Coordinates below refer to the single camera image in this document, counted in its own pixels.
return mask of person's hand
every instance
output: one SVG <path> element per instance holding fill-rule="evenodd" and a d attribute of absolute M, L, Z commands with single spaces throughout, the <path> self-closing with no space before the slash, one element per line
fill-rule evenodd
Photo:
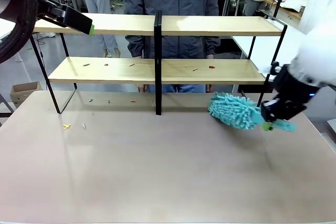
<path fill-rule="evenodd" d="M 206 58 L 207 59 L 214 59 L 215 56 L 214 55 L 207 55 Z M 213 93 L 214 92 L 214 85 L 207 84 L 206 88 L 205 88 L 205 92 L 207 92 L 207 93 Z"/>
<path fill-rule="evenodd" d="M 134 59 L 142 59 L 142 56 L 134 57 Z M 146 93 L 148 89 L 148 85 L 146 84 L 137 84 L 136 87 L 138 88 L 139 93 Z"/>

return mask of sleeve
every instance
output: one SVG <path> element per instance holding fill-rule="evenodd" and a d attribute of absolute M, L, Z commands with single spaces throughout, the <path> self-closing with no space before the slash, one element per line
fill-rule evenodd
<path fill-rule="evenodd" d="M 205 7 L 205 16 L 218 16 L 218 0 L 207 0 Z M 219 37 L 205 37 L 205 54 L 213 55 L 215 48 L 221 43 Z"/>
<path fill-rule="evenodd" d="M 124 13 L 144 15 L 144 0 L 124 0 Z M 128 35 L 125 38 L 129 42 L 128 50 L 131 52 L 132 57 L 142 56 L 144 37 Z"/>

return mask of gray jacket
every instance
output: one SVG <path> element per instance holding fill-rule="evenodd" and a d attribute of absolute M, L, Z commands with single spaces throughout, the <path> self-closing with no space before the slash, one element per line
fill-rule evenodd
<path fill-rule="evenodd" d="M 125 14 L 155 15 L 162 10 L 163 15 L 217 16 L 217 0 L 125 0 Z M 154 58 L 153 37 L 126 36 L 128 49 L 133 57 Z M 219 45 L 218 37 L 164 36 L 162 40 L 163 58 L 203 59 L 212 55 Z"/>

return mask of zipper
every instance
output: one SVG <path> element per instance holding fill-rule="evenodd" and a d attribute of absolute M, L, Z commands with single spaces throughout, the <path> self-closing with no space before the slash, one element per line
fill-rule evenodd
<path fill-rule="evenodd" d="M 178 10 L 178 14 L 180 15 L 180 0 L 177 1 L 177 10 Z M 180 55 L 180 37 L 177 37 L 177 56 Z"/>

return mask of green tape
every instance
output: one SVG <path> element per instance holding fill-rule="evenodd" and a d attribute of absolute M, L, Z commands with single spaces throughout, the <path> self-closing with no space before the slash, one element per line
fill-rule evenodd
<path fill-rule="evenodd" d="M 263 123 L 262 128 L 264 131 L 270 131 L 272 128 L 272 123 Z"/>
<path fill-rule="evenodd" d="M 94 27 L 94 25 L 91 25 L 91 29 L 90 29 L 90 33 L 89 33 L 89 35 L 93 35 L 93 32 L 94 32 L 94 29 L 95 27 Z"/>

